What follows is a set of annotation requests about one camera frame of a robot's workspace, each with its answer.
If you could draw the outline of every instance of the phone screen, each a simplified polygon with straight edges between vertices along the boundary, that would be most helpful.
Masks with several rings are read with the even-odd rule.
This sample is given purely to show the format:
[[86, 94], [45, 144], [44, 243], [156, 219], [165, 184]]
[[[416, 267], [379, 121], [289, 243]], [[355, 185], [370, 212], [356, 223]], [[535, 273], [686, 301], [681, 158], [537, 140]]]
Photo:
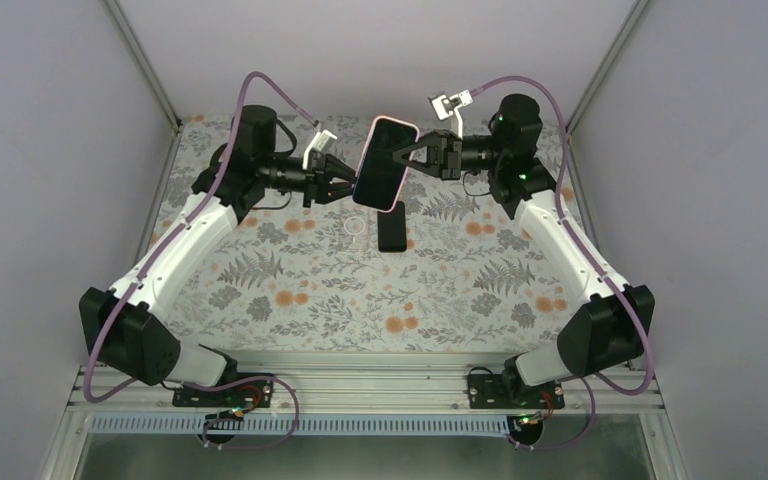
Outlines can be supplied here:
[[393, 152], [410, 146], [418, 137], [414, 125], [385, 117], [375, 120], [358, 167], [352, 194], [355, 203], [385, 212], [393, 209], [407, 168], [393, 161]]

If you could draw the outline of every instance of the robotic arm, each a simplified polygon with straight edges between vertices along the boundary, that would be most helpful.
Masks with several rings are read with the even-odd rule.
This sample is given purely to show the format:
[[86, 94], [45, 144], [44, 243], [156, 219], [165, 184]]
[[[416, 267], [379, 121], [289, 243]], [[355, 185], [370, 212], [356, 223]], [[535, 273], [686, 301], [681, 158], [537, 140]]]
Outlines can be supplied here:
[[[208, 197], [225, 145], [214, 153], [208, 168], [193, 183], [183, 210], [145, 257], [107, 291], [90, 288], [81, 297], [84, 337], [92, 350], [123, 292], [138, 285], [114, 320], [99, 361], [147, 385], [169, 380], [213, 386], [237, 379], [236, 361], [201, 345], [181, 343], [163, 326], [176, 295], [267, 188], [302, 193], [303, 204], [309, 207], [312, 202], [326, 204], [350, 195], [355, 178], [352, 168], [323, 153], [336, 139], [327, 130], [316, 132], [304, 158], [291, 157], [291, 152], [276, 153], [279, 125], [274, 110], [243, 107], [229, 164], [215, 193]], [[198, 215], [190, 218], [206, 198]]]
[[[575, 312], [554, 343], [505, 362], [502, 382], [509, 400], [522, 405], [536, 391], [551, 391], [557, 380], [590, 375], [642, 355], [635, 325], [607, 282], [621, 286], [646, 332], [654, 308], [652, 293], [645, 285], [631, 286], [605, 261], [569, 220], [565, 205], [558, 211], [556, 182], [536, 157], [543, 128], [537, 102], [522, 94], [508, 95], [488, 122], [490, 135], [464, 136], [459, 110], [472, 103], [470, 92], [429, 100], [440, 120], [451, 119], [452, 130], [423, 135], [396, 151], [393, 160], [442, 180], [486, 171], [493, 199], [543, 249]], [[421, 148], [426, 149], [425, 162], [412, 161], [410, 154]]]

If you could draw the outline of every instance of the gray floor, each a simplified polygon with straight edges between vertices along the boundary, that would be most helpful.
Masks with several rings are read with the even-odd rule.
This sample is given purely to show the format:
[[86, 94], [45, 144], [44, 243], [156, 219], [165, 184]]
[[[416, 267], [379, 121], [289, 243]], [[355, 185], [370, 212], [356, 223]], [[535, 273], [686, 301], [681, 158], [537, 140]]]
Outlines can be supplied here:
[[[580, 417], [549, 420], [545, 444], [576, 435]], [[235, 442], [264, 442], [241, 437]], [[635, 415], [600, 415], [574, 448], [515, 451], [473, 437], [296, 437], [257, 453], [204, 449], [189, 435], [92, 435], [78, 478], [91, 479], [571, 479], [654, 478]]]

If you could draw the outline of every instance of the cable connector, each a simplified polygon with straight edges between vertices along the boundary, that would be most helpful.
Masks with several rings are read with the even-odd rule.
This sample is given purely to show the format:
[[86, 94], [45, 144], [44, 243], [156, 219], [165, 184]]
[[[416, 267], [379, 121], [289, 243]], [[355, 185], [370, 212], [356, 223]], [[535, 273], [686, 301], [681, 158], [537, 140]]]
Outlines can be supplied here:
[[451, 118], [451, 130], [458, 138], [463, 138], [463, 119], [458, 110], [472, 103], [472, 94], [469, 93], [469, 90], [464, 90], [452, 96], [441, 93], [437, 96], [429, 97], [428, 101], [431, 102], [431, 108], [434, 109], [434, 114], [437, 115], [437, 118], [441, 121]]
[[313, 138], [305, 147], [304, 155], [302, 156], [302, 169], [304, 171], [309, 170], [310, 166], [310, 152], [317, 151], [319, 153], [325, 153], [326, 150], [331, 148], [331, 145], [337, 141], [337, 135], [334, 135], [329, 130], [322, 129], [322, 124], [318, 123], [316, 126], [316, 133], [313, 134]]

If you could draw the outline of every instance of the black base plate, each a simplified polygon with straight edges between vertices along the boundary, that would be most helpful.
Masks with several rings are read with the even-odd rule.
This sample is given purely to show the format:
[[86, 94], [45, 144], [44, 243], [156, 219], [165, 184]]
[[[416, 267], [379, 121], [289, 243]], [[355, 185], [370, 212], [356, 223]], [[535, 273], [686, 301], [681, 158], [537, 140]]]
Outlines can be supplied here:
[[474, 410], [546, 410], [546, 400], [541, 392], [549, 394], [552, 408], [555, 410], [564, 408], [564, 395], [555, 394], [555, 387], [560, 384], [548, 383], [543, 389], [535, 388], [533, 393], [529, 393], [524, 397], [522, 403], [513, 403], [505, 391], [501, 375], [474, 372], [467, 376], [466, 381], [469, 408]]
[[[271, 373], [247, 373], [238, 372], [237, 380], [256, 376], [272, 376]], [[271, 381], [256, 380], [251, 383], [244, 383], [240, 385], [242, 388], [246, 385], [257, 387], [261, 391], [260, 404], [257, 408], [269, 408], [270, 401], [272, 400], [272, 392], [274, 385]], [[269, 387], [269, 393], [263, 393], [263, 387]], [[246, 404], [252, 401], [251, 389], [238, 391], [239, 388], [229, 388], [221, 392], [203, 392], [201, 390], [195, 390], [189, 387], [183, 387], [180, 390], [175, 390], [175, 396], [172, 397], [172, 405], [176, 407], [241, 407], [244, 408]]]

